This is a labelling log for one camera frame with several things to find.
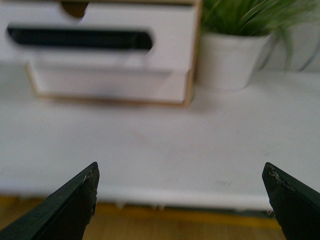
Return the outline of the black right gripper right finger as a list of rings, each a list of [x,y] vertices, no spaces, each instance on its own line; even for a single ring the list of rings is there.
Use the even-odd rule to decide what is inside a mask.
[[[320,238],[320,193],[270,162],[262,172],[275,218],[287,240]]]

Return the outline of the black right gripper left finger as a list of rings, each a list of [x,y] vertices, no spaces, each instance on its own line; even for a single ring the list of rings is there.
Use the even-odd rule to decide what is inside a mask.
[[[81,240],[95,214],[97,162],[0,231],[2,240]]]

